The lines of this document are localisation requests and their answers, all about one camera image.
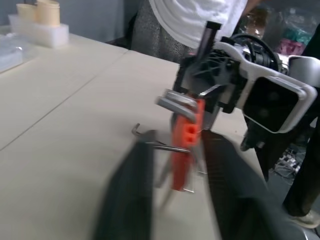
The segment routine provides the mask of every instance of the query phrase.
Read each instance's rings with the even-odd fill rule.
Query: orange 3d printed part
[[[173,132],[172,144],[176,147],[189,149],[190,147],[199,144],[200,133],[202,130],[205,100],[197,99],[196,122],[192,123],[186,117],[178,115]],[[191,170],[194,159],[190,153],[173,152],[171,154],[172,161],[172,189],[183,191],[188,173]]]

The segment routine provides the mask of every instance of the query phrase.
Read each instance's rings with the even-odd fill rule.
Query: beige cup
[[[60,5],[56,1],[37,1],[37,22],[47,26],[60,26]]]
[[[36,6],[19,3],[16,5],[16,10],[20,18],[33,22],[36,21]]]

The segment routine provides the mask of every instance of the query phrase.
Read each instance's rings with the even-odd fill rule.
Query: white table
[[[171,113],[154,101],[172,87],[177,64],[75,36],[71,43],[0,75],[0,97],[10,99],[0,103],[0,239],[89,240],[132,127],[169,139]],[[220,114],[214,130],[239,144],[246,124],[236,110]],[[159,152],[157,163],[167,156]],[[244,158],[262,174],[254,151]],[[196,194],[177,192],[156,214],[154,239],[217,239],[207,188],[199,177]],[[157,196],[158,204],[163,189]]]
[[[116,62],[126,49],[70,35],[61,49],[0,74],[0,150]]]

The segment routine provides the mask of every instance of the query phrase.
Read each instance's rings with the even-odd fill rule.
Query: white foam block
[[[14,33],[27,37],[35,44],[49,48],[58,48],[69,43],[69,26],[46,26],[20,18],[18,15],[9,15],[11,30]]]

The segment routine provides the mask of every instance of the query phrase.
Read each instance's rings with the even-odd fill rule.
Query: person
[[[306,46],[303,56],[320,60],[320,24],[310,42]],[[312,206],[320,194],[320,88],[311,107],[300,122],[287,133],[270,134],[263,148],[256,148],[256,154],[266,180],[268,172],[290,143],[293,143],[310,124],[317,118],[315,130],[307,144],[305,157],[293,184],[283,202],[283,207],[297,224],[314,229],[320,225],[320,215],[312,210]]]
[[[131,49],[180,63],[194,52],[207,21],[222,24],[217,39],[230,37],[242,15],[261,0],[142,0]]]

